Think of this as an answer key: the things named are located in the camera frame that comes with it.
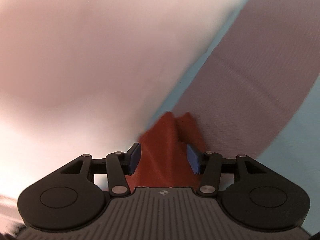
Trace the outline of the dark red knit sweater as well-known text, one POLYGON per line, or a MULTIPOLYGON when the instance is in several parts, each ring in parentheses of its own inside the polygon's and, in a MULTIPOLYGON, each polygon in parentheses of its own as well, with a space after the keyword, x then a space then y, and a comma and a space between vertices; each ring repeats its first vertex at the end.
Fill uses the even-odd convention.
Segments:
POLYGON ((196 189, 201 177, 195 175, 187 160, 187 145, 206 150, 204 139, 190 113, 175 117, 163 114, 139 138, 141 159, 126 180, 133 191, 136 187, 192 187, 196 189))

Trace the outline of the blue grey patterned bedsheet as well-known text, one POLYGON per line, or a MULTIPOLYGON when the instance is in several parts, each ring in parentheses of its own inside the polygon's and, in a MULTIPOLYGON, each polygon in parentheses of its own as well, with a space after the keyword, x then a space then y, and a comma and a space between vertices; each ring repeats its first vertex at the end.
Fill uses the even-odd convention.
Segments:
POLYGON ((206 145, 292 181, 319 164, 319 0, 246 0, 153 118, 190 113, 206 145))

